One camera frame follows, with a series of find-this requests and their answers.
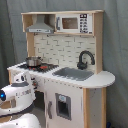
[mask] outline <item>gray curtain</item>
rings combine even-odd
[[[16,62],[27,56],[21,12],[105,10],[103,68],[116,76],[107,88],[107,121],[128,128],[128,0],[7,0]]]
[[[9,84],[7,67],[14,65],[14,50],[6,0],[0,0],[0,88]]]

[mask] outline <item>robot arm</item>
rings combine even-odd
[[[0,109],[0,117],[24,114],[30,112],[35,100],[34,87],[32,86],[29,72],[20,73],[14,77],[14,83],[0,90],[0,99],[10,101],[16,100],[16,107],[10,109]]]
[[[25,114],[19,119],[0,124],[0,128],[41,128],[36,116]]]

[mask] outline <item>white backsplash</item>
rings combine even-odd
[[[38,34],[34,36],[35,55],[46,63],[76,68],[82,51],[90,51],[95,57],[95,42],[94,37]],[[83,55],[83,62],[88,62],[88,69],[95,70],[87,54]]]

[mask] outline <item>faucet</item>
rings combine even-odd
[[[78,69],[81,69],[81,70],[87,68],[87,62],[86,62],[86,63],[83,63],[83,62],[82,62],[82,56],[83,56],[83,54],[88,54],[88,55],[91,57],[91,64],[92,64],[92,65],[95,64],[95,60],[94,60],[94,57],[93,57],[92,53],[90,53],[89,51],[86,51],[86,50],[85,50],[85,51],[82,51],[82,52],[80,53],[79,62],[78,62],[78,64],[77,64]]]

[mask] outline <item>toy kitchen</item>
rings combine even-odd
[[[9,80],[29,71],[44,94],[46,128],[106,128],[106,87],[115,76],[102,70],[103,12],[22,13],[28,58],[41,63],[9,67]]]

